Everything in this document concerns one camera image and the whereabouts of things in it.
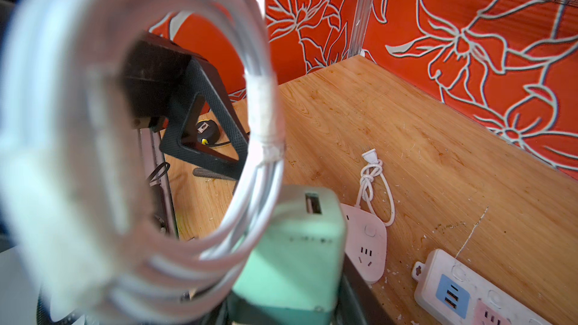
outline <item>coiled white cable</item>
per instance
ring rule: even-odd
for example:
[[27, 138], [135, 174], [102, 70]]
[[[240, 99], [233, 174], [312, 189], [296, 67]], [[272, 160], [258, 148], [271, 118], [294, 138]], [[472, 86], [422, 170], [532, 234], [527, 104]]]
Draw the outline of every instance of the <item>coiled white cable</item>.
[[361, 170], [356, 207], [361, 208], [361, 199], [364, 199], [365, 203], [369, 207], [370, 212], [377, 216], [373, 210], [373, 206], [371, 205], [371, 201], [373, 200], [373, 186], [371, 184], [375, 177], [380, 176], [383, 184], [386, 185], [387, 197], [390, 200], [390, 219], [387, 222], [384, 221], [386, 227], [389, 227], [395, 221], [395, 204], [391, 195], [390, 185], [387, 183], [386, 177], [383, 175], [383, 161], [378, 159], [378, 155], [375, 152], [375, 149], [365, 152], [363, 154], [363, 158], [367, 161], [368, 164]]
[[[251, 138], [219, 228], [178, 242], [151, 201], [115, 83], [147, 23], [210, 20], [246, 71]], [[255, 0], [22, 0], [2, 55], [0, 185], [24, 259], [53, 301], [106, 323], [196, 319], [228, 294], [283, 176], [284, 123]], [[198, 296], [179, 302], [187, 290]]]

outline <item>red wall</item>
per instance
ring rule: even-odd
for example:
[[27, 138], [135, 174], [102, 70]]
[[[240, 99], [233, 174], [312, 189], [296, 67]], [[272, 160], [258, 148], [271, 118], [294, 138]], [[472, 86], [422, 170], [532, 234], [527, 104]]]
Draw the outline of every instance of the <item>red wall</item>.
[[[357, 0], [266, 0], [266, 24], [279, 83], [347, 57]], [[151, 28], [215, 65], [232, 99], [244, 97], [243, 66], [209, 22], [171, 13]]]
[[374, 0], [366, 57], [578, 179], [578, 8]]

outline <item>power button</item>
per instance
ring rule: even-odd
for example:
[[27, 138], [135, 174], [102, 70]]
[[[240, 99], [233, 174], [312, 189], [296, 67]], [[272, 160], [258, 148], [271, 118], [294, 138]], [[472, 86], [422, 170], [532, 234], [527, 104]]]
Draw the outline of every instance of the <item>power button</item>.
[[460, 281], [466, 280], [466, 271], [464, 271], [464, 269], [461, 268], [459, 265], [454, 265], [452, 267], [452, 275], [454, 276], [454, 278]]
[[365, 225], [365, 234], [369, 237], [375, 237], [377, 229], [372, 224]]

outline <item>usb port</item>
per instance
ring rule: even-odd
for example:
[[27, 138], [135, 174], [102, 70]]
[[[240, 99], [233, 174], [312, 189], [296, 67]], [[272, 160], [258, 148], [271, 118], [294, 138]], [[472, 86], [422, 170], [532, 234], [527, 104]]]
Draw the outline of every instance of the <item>usb port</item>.
[[450, 304], [450, 306], [453, 307], [454, 309], [457, 307], [457, 306], [452, 302], [452, 300], [450, 300], [450, 299], [448, 299], [448, 298], [446, 298], [446, 302], [447, 302], [448, 304]]
[[456, 295], [454, 295], [450, 290], [447, 291], [447, 294], [448, 294], [449, 296], [453, 297], [454, 300], [456, 300], [456, 301], [459, 300], [458, 297], [457, 297]]
[[307, 213], [315, 213], [317, 215], [321, 215], [322, 206], [319, 203], [319, 196], [317, 193], [306, 193], [305, 203], [307, 205]]

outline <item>tied white cord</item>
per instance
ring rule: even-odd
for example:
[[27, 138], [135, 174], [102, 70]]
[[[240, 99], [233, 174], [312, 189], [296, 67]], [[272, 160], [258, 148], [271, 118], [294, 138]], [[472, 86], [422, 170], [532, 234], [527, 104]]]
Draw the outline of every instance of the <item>tied white cord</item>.
[[378, 155], [375, 152], [375, 148], [365, 152], [362, 156], [367, 161], [368, 165], [366, 165], [361, 170], [361, 178], [359, 179], [360, 186], [359, 192], [357, 193], [356, 207], [361, 208], [359, 203], [361, 202], [361, 199], [364, 199], [365, 202], [367, 203], [367, 206], [369, 207], [370, 212], [377, 216], [371, 205], [371, 201], [373, 199], [373, 187], [371, 184], [375, 179], [375, 177], [380, 176], [381, 180], [383, 180], [383, 184], [386, 185], [387, 196], [390, 199], [390, 208], [391, 208], [390, 220], [384, 222], [386, 226], [391, 226], [395, 220], [395, 205], [394, 199], [393, 197], [391, 197], [390, 185], [387, 183], [386, 177], [383, 175], [383, 161], [378, 159]]

